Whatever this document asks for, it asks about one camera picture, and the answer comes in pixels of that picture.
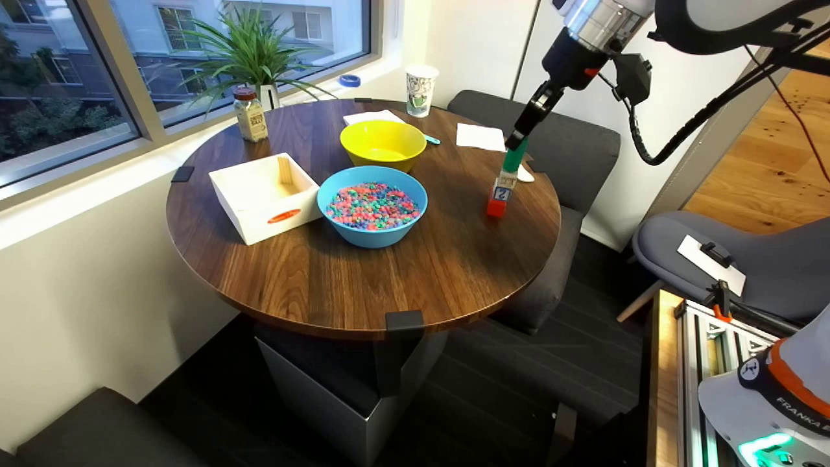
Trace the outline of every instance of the gray floor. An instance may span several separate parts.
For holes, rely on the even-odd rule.
[[[565,302],[540,333],[496,319],[454,332],[375,463],[545,463],[559,401],[579,410],[579,437],[597,437],[639,403],[645,328],[615,313],[645,282],[622,253],[580,239]],[[244,315],[142,406],[217,467],[347,463],[281,403]]]

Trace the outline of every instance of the bowl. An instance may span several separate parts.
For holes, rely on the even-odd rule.
[[[393,165],[412,171],[426,149],[426,136],[417,126],[393,118],[362,118],[343,126],[340,145],[355,165]]]
[[[336,202],[331,208],[336,195],[343,195],[345,188],[353,188],[353,187],[362,187],[362,192],[379,195],[379,202],[374,202],[374,208],[379,208],[375,211],[382,211],[382,215],[361,215],[361,211],[365,211],[365,208],[361,208],[361,202],[355,202],[355,200],[362,200],[355,192],[347,192],[351,202]],[[351,165],[351,169],[331,174],[330,178],[325,178],[320,184],[316,208],[320,208],[321,217],[326,217],[326,222],[347,243],[361,247],[361,248],[386,248],[386,247],[401,241],[412,231],[412,224],[422,217],[422,211],[428,208],[428,192],[415,176],[410,176],[400,169]]]

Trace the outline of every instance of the round wooden table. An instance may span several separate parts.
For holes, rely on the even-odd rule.
[[[388,248],[355,248],[321,217],[247,247],[217,205],[211,171],[290,153],[320,184],[351,165],[340,147],[343,116],[391,108],[441,139],[412,176],[431,195],[422,219]],[[173,178],[166,217],[190,270],[242,311],[320,336],[379,340],[388,311],[417,311],[421,328],[449,328],[486,315],[527,287],[559,228],[557,195],[545,174],[519,184],[500,222],[486,197],[502,153],[458,147],[462,116],[434,108],[408,116],[393,100],[314,100],[266,114],[270,139],[247,143],[227,126],[199,145]]]

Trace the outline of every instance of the paper cup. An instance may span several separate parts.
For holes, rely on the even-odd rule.
[[[412,116],[428,116],[434,106],[439,69],[431,65],[408,68],[408,110]]]

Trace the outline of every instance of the white wall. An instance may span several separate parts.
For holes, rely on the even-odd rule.
[[[554,13],[554,8],[549,8],[546,0],[541,0],[530,56],[517,87],[517,100],[527,100],[546,78],[541,69],[541,56],[559,27],[559,16]],[[692,114],[698,114],[698,108],[702,108],[712,96],[718,96],[740,78],[750,56],[741,49],[709,56],[681,55],[670,44],[645,39],[649,30],[654,30],[654,20],[649,20],[639,30],[624,52],[639,52],[654,65],[650,97],[639,106],[639,126],[649,153],[659,153],[663,143]],[[607,65],[601,71],[615,79],[611,65]],[[622,134],[620,160],[610,174],[604,188],[600,192],[584,224],[585,235],[593,235],[610,247],[622,247],[663,187],[666,176],[681,160],[696,134],[689,134],[687,143],[679,145],[666,163],[645,165],[629,139],[627,114],[622,103],[611,97],[610,87],[601,79],[593,79],[585,91],[569,91],[554,110],[611,126]]]
[[[535,0],[386,1],[388,56],[358,69],[361,96],[401,97],[408,62],[441,68],[439,106],[467,84],[509,96]],[[642,108],[649,139],[670,134],[677,116],[698,106],[699,79],[735,71],[728,62],[699,68],[674,55],[663,62],[672,68],[655,78],[654,108]],[[593,91],[579,97],[585,103],[569,96],[559,110],[620,126],[622,110]],[[233,315],[182,266],[166,235],[168,174],[207,134],[0,211],[0,449],[30,435],[90,387],[146,396]],[[624,149],[592,215],[597,231],[622,239],[666,171],[642,169]]]

